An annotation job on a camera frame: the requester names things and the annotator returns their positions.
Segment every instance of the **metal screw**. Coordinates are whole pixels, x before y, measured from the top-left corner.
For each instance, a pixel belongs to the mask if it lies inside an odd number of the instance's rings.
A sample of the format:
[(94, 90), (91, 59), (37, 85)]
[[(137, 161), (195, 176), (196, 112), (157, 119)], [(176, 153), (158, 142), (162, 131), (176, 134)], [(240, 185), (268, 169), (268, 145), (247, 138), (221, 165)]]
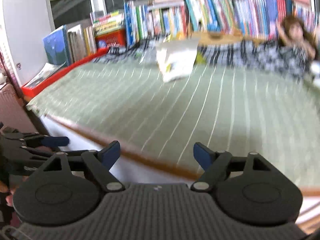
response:
[(207, 190), (210, 186), (206, 182), (196, 182), (196, 183), (193, 184), (193, 187), (196, 190)]
[(119, 182), (110, 182), (107, 184), (107, 189), (110, 191), (117, 191), (122, 188), (122, 184)]

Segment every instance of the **stack of books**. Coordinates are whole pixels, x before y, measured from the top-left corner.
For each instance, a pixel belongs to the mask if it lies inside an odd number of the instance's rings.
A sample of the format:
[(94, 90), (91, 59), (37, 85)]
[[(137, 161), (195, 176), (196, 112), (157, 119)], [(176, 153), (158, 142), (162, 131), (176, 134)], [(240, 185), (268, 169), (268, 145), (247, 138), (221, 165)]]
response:
[(97, 52), (97, 46), (92, 26), (79, 24), (68, 30), (67, 43), (71, 63), (75, 63)]
[(118, 10), (95, 20), (92, 25), (95, 36), (104, 35), (124, 28), (124, 11)]
[(187, 35), (186, 8), (183, 0), (154, 0), (152, 4), (124, 5), (127, 46), (148, 37)]
[(127, 46), (147, 37), (193, 31), (233, 33), (261, 39), (277, 37), (276, 21), (294, 13), (313, 31), (318, 16), (310, 9), (292, 5), (291, 0), (153, 0), (149, 5), (129, 1), (124, 5)]
[(230, 33), (236, 23), (231, 0), (185, 0), (194, 31)]
[(293, 15), (301, 18), (306, 31), (313, 32), (318, 25), (318, 14), (300, 4), (293, 5)]
[(244, 35), (276, 37), (276, 21), (286, 15), (285, 0), (234, 0), (238, 27)]

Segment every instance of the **woman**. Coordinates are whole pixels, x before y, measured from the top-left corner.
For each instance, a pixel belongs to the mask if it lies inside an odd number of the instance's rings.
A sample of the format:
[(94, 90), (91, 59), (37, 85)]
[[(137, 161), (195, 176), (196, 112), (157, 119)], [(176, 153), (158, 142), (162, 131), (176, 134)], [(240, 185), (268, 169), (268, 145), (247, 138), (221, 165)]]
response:
[(297, 46), (303, 49), (309, 60), (307, 70), (310, 70), (312, 75), (318, 78), (320, 75), (320, 63), (315, 61), (318, 59), (316, 41), (314, 36), (305, 30), (303, 21), (293, 15), (288, 15), (284, 18), (282, 24), (277, 22), (276, 25), (282, 45)]

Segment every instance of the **red tray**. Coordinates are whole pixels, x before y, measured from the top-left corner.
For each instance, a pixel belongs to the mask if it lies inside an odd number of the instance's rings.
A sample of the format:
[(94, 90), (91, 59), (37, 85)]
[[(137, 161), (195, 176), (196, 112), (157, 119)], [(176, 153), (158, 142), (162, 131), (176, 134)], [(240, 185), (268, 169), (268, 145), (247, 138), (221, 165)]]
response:
[(57, 73), (53, 74), (52, 76), (48, 77), (46, 80), (42, 81), (40, 84), (38, 84), (34, 88), (27, 88), (27, 87), (22, 87), (22, 92), (25, 96), (34, 98), (37, 94), (39, 94), (42, 90), (44, 90), (46, 87), (50, 86), (54, 82), (56, 82), (58, 79), (62, 78), (64, 75), (69, 73), (71, 70), (74, 68), (87, 63), (91, 60), (93, 60), (96, 57), (101, 57), (102, 55), (106, 54), (109, 51), (109, 48), (103, 48), (103, 49), (98, 49), (97, 53), (92, 54), (88, 57), (85, 57), (72, 65), (58, 71)]

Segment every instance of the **mattress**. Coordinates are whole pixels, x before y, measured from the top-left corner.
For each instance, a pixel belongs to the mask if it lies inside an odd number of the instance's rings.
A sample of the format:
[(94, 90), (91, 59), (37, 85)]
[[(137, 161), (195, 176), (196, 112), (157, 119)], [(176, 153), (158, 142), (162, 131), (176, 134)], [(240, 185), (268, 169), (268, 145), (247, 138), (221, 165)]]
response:
[(191, 172), (202, 172), (192, 152), (201, 142), (235, 156), (259, 152), (296, 185), (320, 185), (314, 97), (276, 73), (196, 65), (163, 83), (156, 65), (87, 63), (27, 107)]

